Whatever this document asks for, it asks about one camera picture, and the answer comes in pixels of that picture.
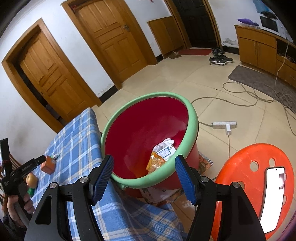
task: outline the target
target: red bucket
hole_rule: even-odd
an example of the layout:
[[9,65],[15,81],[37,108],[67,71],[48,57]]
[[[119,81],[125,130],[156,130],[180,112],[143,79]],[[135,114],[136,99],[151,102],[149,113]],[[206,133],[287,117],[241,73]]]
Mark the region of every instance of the red bucket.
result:
[[[191,103],[173,93],[153,93],[122,107],[109,121],[102,136],[102,153],[114,158],[112,178],[122,188],[181,188],[175,157],[183,155],[198,169],[196,146],[198,120]],[[174,155],[147,175],[152,149],[166,138],[174,140]]]

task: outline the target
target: screw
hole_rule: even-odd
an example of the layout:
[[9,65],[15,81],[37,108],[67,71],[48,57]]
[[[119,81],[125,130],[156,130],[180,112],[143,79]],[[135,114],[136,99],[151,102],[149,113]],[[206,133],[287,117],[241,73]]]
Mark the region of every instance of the screw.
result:
[[50,188],[55,188],[56,186],[57,186],[57,183],[51,183],[51,184],[49,185]]
[[233,182],[232,185],[233,185],[235,188],[239,188],[239,187],[240,187],[240,184],[237,183],[237,182]]
[[200,178],[200,180],[201,180],[203,183],[207,183],[207,182],[209,181],[209,179],[208,179],[207,177],[205,177],[205,176],[202,176],[202,177]]
[[87,182],[88,181],[88,178],[87,177],[82,177],[82,178],[80,178],[80,182],[81,183],[85,183],[85,182]]

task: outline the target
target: wooden cabinet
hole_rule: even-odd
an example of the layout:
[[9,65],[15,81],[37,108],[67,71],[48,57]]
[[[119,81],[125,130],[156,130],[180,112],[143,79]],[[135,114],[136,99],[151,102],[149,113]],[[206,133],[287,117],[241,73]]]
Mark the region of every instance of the wooden cabinet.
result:
[[292,69],[290,66],[286,67],[286,78],[284,79],[290,85],[296,87],[296,70]]
[[[276,73],[278,71],[278,69],[280,69],[280,67],[282,66],[282,62],[277,60],[276,61]],[[283,67],[279,70],[279,74],[278,77],[281,78],[282,80],[286,79],[286,65],[284,64]]]
[[151,20],[148,25],[163,55],[183,46],[183,39],[172,16]]
[[261,29],[235,25],[239,44],[239,55],[242,64],[253,65],[276,75],[296,88],[296,64],[288,58],[277,54],[280,41],[289,43],[289,48],[296,49],[296,46],[280,36],[266,32]]
[[268,45],[257,43],[257,67],[276,74],[276,49]]
[[257,43],[253,40],[238,38],[239,56],[242,62],[257,66]]

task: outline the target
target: stool hole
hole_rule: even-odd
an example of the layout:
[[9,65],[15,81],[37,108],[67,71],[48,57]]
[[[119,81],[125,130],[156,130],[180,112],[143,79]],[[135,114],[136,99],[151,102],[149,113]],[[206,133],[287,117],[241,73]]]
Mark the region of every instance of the stool hole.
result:
[[282,206],[284,206],[284,205],[285,205],[286,201],[287,201],[287,197],[286,197],[286,196],[284,196],[284,199],[283,199],[283,205],[282,205]]
[[274,161],[274,159],[270,158],[269,159],[269,166],[274,167],[275,165],[276,165],[276,162]]
[[258,168],[259,168],[259,164],[258,164],[258,162],[256,162],[256,161],[252,161],[251,164],[250,164],[250,169],[251,169],[253,172],[256,172],[256,171],[258,171]]
[[244,189],[244,183],[242,181],[239,181],[238,183],[242,186],[242,189]]

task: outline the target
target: purple pillow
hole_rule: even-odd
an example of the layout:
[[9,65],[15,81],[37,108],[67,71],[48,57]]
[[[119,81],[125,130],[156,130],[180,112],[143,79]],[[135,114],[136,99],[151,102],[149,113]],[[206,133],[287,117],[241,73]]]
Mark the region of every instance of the purple pillow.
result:
[[251,25],[251,26],[259,26],[258,23],[253,22],[252,20],[250,20],[248,18],[239,18],[238,21],[240,21],[241,23],[244,23],[244,24]]

